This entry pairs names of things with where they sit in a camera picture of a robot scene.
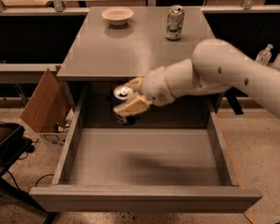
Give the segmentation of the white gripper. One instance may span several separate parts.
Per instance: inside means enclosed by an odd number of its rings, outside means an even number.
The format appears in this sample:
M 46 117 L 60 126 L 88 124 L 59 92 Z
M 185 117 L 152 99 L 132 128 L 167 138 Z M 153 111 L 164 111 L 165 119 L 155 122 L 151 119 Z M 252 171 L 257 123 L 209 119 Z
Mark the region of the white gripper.
M 137 94 L 125 104 L 113 108 L 117 115 L 123 117 L 144 113 L 148 111 L 151 103 L 155 106 L 165 106 L 175 100 L 166 82 L 164 66 L 151 70 L 144 78 L 135 77 L 126 85 L 134 92 L 142 92 L 144 96 Z

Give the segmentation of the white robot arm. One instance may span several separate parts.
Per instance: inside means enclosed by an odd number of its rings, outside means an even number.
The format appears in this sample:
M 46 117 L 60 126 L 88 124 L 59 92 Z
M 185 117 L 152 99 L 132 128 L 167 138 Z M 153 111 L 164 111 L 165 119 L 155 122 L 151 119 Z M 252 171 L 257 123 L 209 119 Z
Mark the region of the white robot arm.
M 208 95 L 235 88 L 280 119 L 280 71 L 245 56 L 217 38 L 201 41 L 189 59 L 161 66 L 114 89 L 123 102 L 114 112 L 125 118 L 186 95 Z

